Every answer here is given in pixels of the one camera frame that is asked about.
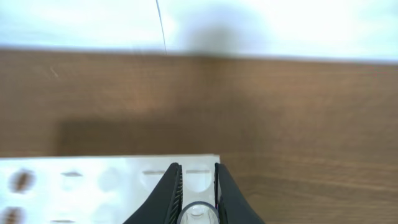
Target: circular rim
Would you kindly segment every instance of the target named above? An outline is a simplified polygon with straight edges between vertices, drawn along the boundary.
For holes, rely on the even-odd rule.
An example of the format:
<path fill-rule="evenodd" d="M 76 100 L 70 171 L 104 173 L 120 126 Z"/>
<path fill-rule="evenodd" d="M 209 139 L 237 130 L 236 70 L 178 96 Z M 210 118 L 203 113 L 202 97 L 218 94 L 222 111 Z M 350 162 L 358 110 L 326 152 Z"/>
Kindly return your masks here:
<path fill-rule="evenodd" d="M 207 202 L 197 201 L 197 202 L 192 202 L 192 203 L 188 204 L 187 206 L 185 206 L 185 208 L 183 208 L 183 210 L 181 210 L 181 212 L 180 212 L 180 214 L 178 215 L 178 218 L 177 218 L 177 224 L 181 224 L 182 215 L 189 208 L 191 208 L 191 207 L 193 207 L 195 205 L 204 205 L 204 206 L 210 208 L 211 211 L 214 212 L 214 214 L 216 214 L 217 221 L 218 221 L 218 223 L 220 223 L 220 218 L 218 218 L 218 212 L 217 212 L 217 210 L 216 210 L 216 208 L 214 206 L 212 206 L 210 203 L 207 203 Z"/>

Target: white surface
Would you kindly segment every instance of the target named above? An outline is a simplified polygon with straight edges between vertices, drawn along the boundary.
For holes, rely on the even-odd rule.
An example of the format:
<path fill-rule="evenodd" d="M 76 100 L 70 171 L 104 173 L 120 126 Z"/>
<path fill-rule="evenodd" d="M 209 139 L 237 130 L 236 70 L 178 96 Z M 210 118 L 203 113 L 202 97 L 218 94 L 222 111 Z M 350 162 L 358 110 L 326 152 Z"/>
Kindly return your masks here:
<path fill-rule="evenodd" d="M 0 0 L 0 46 L 164 52 L 155 1 Z"/>
<path fill-rule="evenodd" d="M 398 61 L 396 0 L 159 0 L 167 51 Z"/>
<path fill-rule="evenodd" d="M 183 184 L 183 206 L 196 200 L 214 204 L 214 163 L 219 161 L 215 155 L 0 159 L 1 215 L 6 208 L 20 207 L 25 223 L 73 220 L 120 224 L 144 203 L 173 162 L 183 167 L 183 183 L 191 183 Z M 19 194 L 12 192 L 10 185 L 22 169 L 31 170 L 35 181 Z M 212 177 L 187 180 L 187 171 L 192 169 L 209 171 Z M 65 172 L 82 176 L 65 177 Z M 190 188 L 195 184 L 206 187 L 198 192 Z"/>

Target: thin dark wire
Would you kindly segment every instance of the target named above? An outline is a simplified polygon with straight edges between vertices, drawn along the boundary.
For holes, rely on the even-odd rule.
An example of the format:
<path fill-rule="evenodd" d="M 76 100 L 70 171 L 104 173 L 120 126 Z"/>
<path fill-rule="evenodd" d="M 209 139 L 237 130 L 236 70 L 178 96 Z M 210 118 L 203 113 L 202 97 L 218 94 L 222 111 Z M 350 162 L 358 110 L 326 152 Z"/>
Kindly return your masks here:
<path fill-rule="evenodd" d="M 162 15 L 160 15 L 160 7 L 159 7 L 159 2 L 158 2 L 158 0 L 156 0 L 156 6 L 157 6 L 157 13 L 159 14 L 160 26 L 161 26 L 161 28 L 162 28 L 164 51 L 165 51 L 166 54 L 167 54 L 166 39 L 164 38 L 164 30 L 163 30 Z"/>

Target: wooden table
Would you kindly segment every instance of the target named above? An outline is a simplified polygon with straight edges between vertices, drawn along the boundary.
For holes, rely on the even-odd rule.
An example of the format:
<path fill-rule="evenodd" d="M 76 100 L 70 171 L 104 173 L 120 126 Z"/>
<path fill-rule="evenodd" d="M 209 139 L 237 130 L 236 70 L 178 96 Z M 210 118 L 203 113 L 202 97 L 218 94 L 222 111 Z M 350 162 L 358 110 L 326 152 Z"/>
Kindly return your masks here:
<path fill-rule="evenodd" d="M 398 66 L 0 52 L 0 156 L 201 153 L 268 224 L 398 223 Z"/>

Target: wooden surface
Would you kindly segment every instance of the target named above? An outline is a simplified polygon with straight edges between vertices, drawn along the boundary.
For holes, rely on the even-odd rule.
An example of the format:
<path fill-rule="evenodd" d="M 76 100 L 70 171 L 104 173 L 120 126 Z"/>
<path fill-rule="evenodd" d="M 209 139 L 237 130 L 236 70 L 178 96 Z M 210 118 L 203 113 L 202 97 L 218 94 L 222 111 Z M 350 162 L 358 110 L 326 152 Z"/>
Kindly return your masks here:
<path fill-rule="evenodd" d="M 0 52 L 0 156 L 221 155 L 268 224 L 398 223 L 398 66 Z"/>

